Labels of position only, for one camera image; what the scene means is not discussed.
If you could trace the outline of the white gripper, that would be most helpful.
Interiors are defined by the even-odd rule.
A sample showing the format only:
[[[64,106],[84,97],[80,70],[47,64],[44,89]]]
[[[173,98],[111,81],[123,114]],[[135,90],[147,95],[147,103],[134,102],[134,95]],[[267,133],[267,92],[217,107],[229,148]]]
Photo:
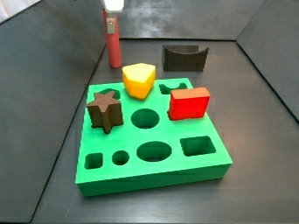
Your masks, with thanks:
[[[125,9],[125,0],[102,0],[105,10],[107,11],[107,34],[117,32],[117,16],[111,13],[121,13]]]

